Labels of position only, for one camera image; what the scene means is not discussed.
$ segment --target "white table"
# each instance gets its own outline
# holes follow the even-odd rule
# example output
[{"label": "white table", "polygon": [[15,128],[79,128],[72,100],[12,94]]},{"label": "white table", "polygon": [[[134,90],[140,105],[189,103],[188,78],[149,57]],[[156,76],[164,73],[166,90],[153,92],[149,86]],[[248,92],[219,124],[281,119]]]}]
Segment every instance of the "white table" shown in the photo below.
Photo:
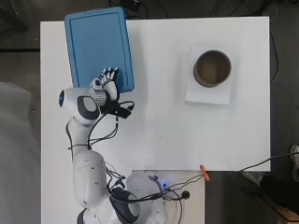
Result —
[{"label": "white table", "polygon": [[[135,67],[135,90],[121,96],[135,100],[118,135],[94,149],[117,170],[238,170],[270,155],[269,25],[267,18],[128,21]],[[235,51],[238,67],[231,104],[184,103],[185,71],[191,45]],[[42,224],[74,223],[81,208],[72,184],[69,141],[64,131],[69,114],[58,106],[60,90],[72,86],[64,23],[41,23]],[[105,119],[94,131],[113,128]],[[129,157],[135,153],[138,160]],[[256,170],[269,170],[269,163]],[[168,171],[170,182],[194,172]],[[190,186],[182,223],[204,223],[205,182]],[[169,223],[175,223],[169,216]]]}]

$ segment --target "brown bowl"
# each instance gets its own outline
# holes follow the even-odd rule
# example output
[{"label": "brown bowl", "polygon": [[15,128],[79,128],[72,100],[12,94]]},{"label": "brown bowl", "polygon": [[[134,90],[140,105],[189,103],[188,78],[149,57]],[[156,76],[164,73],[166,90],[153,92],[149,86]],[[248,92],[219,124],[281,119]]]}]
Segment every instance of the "brown bowl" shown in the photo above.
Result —
[{"label": "brown bowl", "polygon": [[220,85],[231,75],[230,59],[221,51],[203,53],[193,68],[195,80],[202,86],[212,88]]}]

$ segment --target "blue plastic box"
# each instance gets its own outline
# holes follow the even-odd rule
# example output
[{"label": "blue plastic box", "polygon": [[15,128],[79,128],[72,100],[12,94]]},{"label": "blue plastic box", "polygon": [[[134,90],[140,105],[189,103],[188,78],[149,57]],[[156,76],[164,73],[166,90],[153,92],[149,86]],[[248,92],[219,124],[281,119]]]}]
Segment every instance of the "blue plastic box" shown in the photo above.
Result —
[{"label": "blue plastic box", "polygon": [[135,87],[123,9],[101,8],[65,16],[68,57],[74,87],[89,88],[106,67],[119,67],[120,92]]}]

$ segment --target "gray floor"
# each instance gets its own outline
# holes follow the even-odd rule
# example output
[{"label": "gray floor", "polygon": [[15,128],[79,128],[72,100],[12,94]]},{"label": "gray floor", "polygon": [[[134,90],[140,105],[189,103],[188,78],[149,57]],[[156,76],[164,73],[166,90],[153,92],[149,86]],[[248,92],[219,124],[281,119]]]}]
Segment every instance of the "gray floor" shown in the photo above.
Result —
[{"label": "gray floor", "polygon": [[[0,6],[7,5],[0,0]],[[41,21],[61,21],[66,14],[107,7],[106,0],[23,0],[12,1],[18,18],[30,27],[27,34],[15,31],[0,35],[0,48],[39,48],[39,23]],[[149,8],[150,19],[164,19],[164,12],[156,0],[143,1]],[[247,1],[252,9],[259,0]],[[211,17],[216,0],[162,0],[170,18]],[[228,15],[239,3],[237,0],[225,2],[224,10],[218,16]],[[277,5],[278,15],[271,21],[271,32],[275,39],[279,71],[275,84],[271,84],[271,152],[272,155],[287,153],[292,144],[299,144],[299,5],[287,3]],[[244,6],[235,13],[248,13]],[[275,8],[270,16],[273,18]],[[138,15],[144,17],[140,8]],[[0,23],[0,30],[5,25]],[[271,74],[274,74],[276,60],[271,52]],[[37,98],[39,86],[39,53],[1,53],[0,81],[13,82],[33,94],[32,107],[35,114],[32,125],[39,139],[40,113]],[[290,178],[291,164],[288,158],[272,161],[272,175],[278,179]],[[206,223],[276,223],[275,216],[259,203],[252,192],[258,188],[238,173],[212,172],[212,181],[206,184]]]}]

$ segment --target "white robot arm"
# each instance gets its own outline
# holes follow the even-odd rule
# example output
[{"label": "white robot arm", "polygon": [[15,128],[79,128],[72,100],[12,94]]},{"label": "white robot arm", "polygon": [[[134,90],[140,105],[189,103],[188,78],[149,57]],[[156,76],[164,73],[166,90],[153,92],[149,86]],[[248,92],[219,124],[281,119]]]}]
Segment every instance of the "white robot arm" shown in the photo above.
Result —
[{"label": "white robot arm", "polygon": [[133,109],[122,108],[118,103],[120,94],[115,84],[118,73],[118,68],[105,69],[89,90],[71,88],[60,94],[59,105],[72,115],[66,132],[72,151],[75,194],[78,204],[84,207],[78,215],[78,224],[164,224],[167,214],[162,198],[153,203],[134,202],[160,192],[146,173],[133,172],[126,182],[127,190],[110,189],[105,160],[91,149],[91,130],[101,112],[127,118]]}]

